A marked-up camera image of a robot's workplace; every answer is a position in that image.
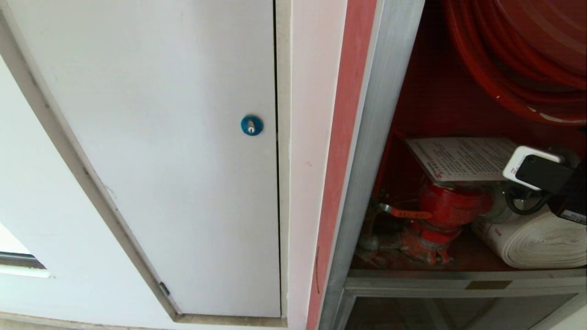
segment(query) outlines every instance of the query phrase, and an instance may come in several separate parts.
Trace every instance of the white wall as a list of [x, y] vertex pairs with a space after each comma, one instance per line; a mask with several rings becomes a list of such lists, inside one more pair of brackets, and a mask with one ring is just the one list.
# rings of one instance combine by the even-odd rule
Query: white wall
[[587, 306], [576, 311], [551, 330], [579, 330], [587, 328]]
[[288, 318], [292, 329], [302, 329], [308, 314], [346, 0], [292, 2]]
[[0, 252], [30, 254], [24, 245], [0, 222]]
[[[304, 329], [346, 1], [292, 2], [288, 322]], [[0, 10], [7, 9], [0, 0]], [[4, 71], [0, 79], [6, 77]], [[148, 328], [239, 328], [171, 322], [17, 90], [13, 83], [8, 95], [20, 100], [11, 112], [0, 105], [0, 122], [7, 123], [1, 148], [12, 153], [3, 177], [10, 185], [0, 191], [15, 203], [3, 223], [55, 277], [0, 275], [0, 311]]]

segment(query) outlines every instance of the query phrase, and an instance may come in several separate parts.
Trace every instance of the instruction card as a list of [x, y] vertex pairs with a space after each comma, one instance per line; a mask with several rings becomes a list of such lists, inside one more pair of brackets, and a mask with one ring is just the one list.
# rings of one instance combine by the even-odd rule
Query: instruction card
[[517, 145], [490, 137], [407, 139], [406, 144], [434, 181], [506, 181], [501, 175]]

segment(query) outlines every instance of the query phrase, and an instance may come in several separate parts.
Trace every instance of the white fabric hose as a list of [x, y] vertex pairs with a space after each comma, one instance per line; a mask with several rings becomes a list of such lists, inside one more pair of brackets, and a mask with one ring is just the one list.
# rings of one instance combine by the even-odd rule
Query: white fabric hose
[[573, 268], [587, 264], [587, 227], [552, 214], [535, 214], [501, 224], [473, 222], [473, 231], [501, 259], [515, 268]]

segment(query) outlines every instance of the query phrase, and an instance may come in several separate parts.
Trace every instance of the coiled hose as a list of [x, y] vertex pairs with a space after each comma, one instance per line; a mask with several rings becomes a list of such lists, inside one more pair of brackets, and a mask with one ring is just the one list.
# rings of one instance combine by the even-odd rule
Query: coiled hose
[[[444, 0], [444, 7], [460, 58], [497, 102], [536, 122], [585, 125], [585, 75], [568, 70], [527, 44], [494, 0]], [[514, 81], [500, 64], [525, 82]]]

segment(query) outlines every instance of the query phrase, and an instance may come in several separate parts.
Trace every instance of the keyhole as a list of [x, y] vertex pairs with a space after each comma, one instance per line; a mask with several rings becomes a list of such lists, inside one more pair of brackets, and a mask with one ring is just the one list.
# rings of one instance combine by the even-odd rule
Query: keyhole
[[252, 120], [249, 120], [249, 122], [247, 123], [247, 130], [251, 134], [255, 133], [255, 123], [253, 123]]

